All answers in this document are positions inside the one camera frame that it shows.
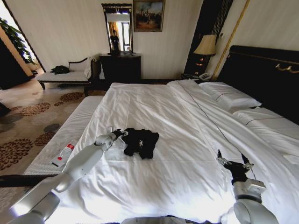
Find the telephone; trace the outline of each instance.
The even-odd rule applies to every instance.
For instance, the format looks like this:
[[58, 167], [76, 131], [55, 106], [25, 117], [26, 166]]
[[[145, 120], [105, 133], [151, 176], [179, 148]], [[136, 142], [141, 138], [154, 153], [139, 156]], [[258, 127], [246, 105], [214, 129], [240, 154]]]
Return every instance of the telephone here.
[[209, 81], [210, 78], [212, 77], [212, 74], [209, 74], [208, 72], [206, 73], [203, 73], [199, 76], [199, 78], [202, 80], [202, 81]]

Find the black dresser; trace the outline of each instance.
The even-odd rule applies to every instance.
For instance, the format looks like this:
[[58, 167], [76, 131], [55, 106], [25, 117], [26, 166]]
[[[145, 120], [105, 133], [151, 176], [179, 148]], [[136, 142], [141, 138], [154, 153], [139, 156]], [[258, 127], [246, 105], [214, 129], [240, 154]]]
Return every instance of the black dresser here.
[[139, 83], [141, 56], [139, 54], [101, 55], [105, 81], [111, 83]]

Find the framed painting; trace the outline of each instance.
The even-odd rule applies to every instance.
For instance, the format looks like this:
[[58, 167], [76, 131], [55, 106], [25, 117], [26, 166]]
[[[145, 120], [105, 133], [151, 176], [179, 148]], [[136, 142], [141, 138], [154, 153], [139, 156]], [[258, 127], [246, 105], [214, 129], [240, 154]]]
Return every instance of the framed painting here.
[[134, 0], [134, 31], [161, 32], [165, 0]]

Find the black headboard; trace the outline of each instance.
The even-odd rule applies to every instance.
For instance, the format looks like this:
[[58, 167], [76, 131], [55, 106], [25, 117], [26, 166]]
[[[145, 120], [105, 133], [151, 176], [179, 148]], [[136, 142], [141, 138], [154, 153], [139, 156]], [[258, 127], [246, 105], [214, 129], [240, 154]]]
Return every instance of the black headboard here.
[[299, 124], [299, 51], [234, 45], [217, 82], [235, 87]]

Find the red bottle label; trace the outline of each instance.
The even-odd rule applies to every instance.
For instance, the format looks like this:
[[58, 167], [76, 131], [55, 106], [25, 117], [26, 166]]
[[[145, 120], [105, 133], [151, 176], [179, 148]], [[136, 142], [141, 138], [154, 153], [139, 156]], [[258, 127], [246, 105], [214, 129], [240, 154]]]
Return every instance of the red bottle label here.
[[72, 144], [68, 144], [67, 147], [70, 148], [71, 150], [74, 149], [74, 146]]

